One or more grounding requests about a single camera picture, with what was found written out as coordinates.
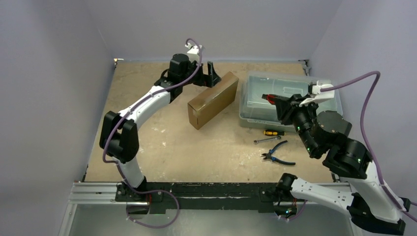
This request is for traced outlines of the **brown cardboard express box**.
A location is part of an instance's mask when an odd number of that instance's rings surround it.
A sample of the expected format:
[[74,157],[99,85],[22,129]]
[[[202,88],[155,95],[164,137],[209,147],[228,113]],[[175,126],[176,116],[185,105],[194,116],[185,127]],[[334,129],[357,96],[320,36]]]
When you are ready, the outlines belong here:
[[238,82],[239,77],[228,72],[217,85],[191,99],[187,103],[189,123],[199,130],[232,104],[236,97]]

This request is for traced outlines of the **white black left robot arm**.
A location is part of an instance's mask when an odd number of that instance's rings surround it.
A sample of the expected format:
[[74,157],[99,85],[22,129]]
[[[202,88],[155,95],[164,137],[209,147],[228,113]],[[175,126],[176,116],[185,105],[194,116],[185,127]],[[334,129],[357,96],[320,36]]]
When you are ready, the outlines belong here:
[[189,84],[212,88],[221,81],[213,62],[207,62],[208,72],[203,72],[203,63],[192,61],[190,56],[175,54],[160,78],[138,101],[119,111],[105,114],[100,133],[99,146],[105,163],[116,165],[122,181],[128,186],[127,194],[134,201],[145,198],[147,179],[137,162],[139,151],[138,131],[158,110],[172,103]]

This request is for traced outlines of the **red black utility knife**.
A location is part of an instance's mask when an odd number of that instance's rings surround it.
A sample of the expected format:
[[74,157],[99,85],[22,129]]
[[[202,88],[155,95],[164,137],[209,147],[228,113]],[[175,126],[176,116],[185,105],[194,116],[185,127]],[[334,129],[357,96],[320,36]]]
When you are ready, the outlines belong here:
[[262,94],[262,99],[267,100],[271,105],[275,105],[277,96],[275,94]]

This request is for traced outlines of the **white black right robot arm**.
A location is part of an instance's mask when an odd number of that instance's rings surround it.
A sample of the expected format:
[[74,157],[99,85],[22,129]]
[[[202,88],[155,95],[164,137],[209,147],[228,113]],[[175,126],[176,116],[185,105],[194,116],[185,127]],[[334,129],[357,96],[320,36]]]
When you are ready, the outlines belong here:
[[349,137],[351,123],[336,111],[317,113],[318,104],[304,105],[300,94],[263,94],[262,99],[275,106],[281,124],[294,126],[311,158],[322,159],[325,167],[354,188],[352,192],[336,191],[285,173],[275,189],[279,200],[312,201],[348,216],[365,231],[404,234],[402,216],[408,213],[411,202],[394,196],[378,181],[376,159],[363,143]]

